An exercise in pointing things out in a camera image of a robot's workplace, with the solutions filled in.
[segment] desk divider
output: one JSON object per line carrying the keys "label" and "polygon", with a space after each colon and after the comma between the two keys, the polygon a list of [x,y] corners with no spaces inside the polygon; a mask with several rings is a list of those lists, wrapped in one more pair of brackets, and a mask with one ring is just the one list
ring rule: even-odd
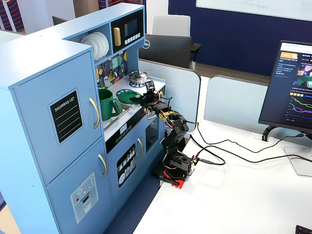
{"label": "desk divider", "polygon": [[[166,80],[166,97],[173,97],[170,101],[172,109],[187,121],[196,122],[201,82],[198,72],[144,59],[139,60],[139,69],[147,71],[152,77]],[[194,124],[187,125],[189,132],[195,129]]]}
{"label": "desk divider", "polygon": [[[258,120],[266,91],[266,84],[232,77],[213,77],[208,82],[204,119],[262,134],[267,125],[259,124]],[[269,136],[281,139],[297,134],[296,130],[277,128]],[[307,137],[285,140],[312,147],[312,141]]]}

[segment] black robotic arm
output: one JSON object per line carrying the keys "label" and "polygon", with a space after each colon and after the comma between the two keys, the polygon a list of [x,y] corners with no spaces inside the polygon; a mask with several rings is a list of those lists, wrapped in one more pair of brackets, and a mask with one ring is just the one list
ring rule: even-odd
{"label": "black robotic arm", "polygon": [[146,82],[145,85],[147,93],[140,97],[132,97],[130,100],[146,108],[147,112],[152,109],[171,128],[170,133],[161,141],[165,152],[163,165],[166,169],[164,174],[178,182],[179,188],[181,188],[187,175],[191,172],[192,165],[192,158],[187,157],[178,148],[178,143],[189,130],[187,121],[180,113],[161,101],[161,94],[158,91],[155,92],[152,80]]}

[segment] green toy cup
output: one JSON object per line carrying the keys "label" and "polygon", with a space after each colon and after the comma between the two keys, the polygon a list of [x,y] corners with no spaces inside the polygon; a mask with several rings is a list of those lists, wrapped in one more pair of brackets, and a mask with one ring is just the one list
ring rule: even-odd
{"label": "green toy cup", "polygon": [[102,120],[108,120],[111,117],[118,116],[122,112],[120,102],[113,98],[113,93],[108,89],[99,89],[99,102],[101,105]]}

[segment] blue carpet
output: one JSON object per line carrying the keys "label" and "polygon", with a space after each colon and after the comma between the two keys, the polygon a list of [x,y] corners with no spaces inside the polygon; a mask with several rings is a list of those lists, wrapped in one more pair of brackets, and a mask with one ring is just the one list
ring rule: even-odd
{"label": "blue carpet", "polygon": [[132,234],[157,194],[158,186],[159,179],[148,173],[123,205],[104,234]]}
{"label": "blue carpet", "polygon": [[0,211],[3,209],[3,207],[5,207],[5,205],[6,205],[5,200],[0,192]]}

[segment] gray chair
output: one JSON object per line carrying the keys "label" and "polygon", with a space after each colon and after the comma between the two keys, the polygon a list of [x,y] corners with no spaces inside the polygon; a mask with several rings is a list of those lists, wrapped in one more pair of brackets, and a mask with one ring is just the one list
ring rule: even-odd
{"label": "gray chair", "polygon": [[[191,17],[181,15],[153,16],[153,35],[189,37],[191,34]],[[196,55],[199,53],[201,44],[194,43],[191,52],[194,53],[192,69],[195,69]]]}

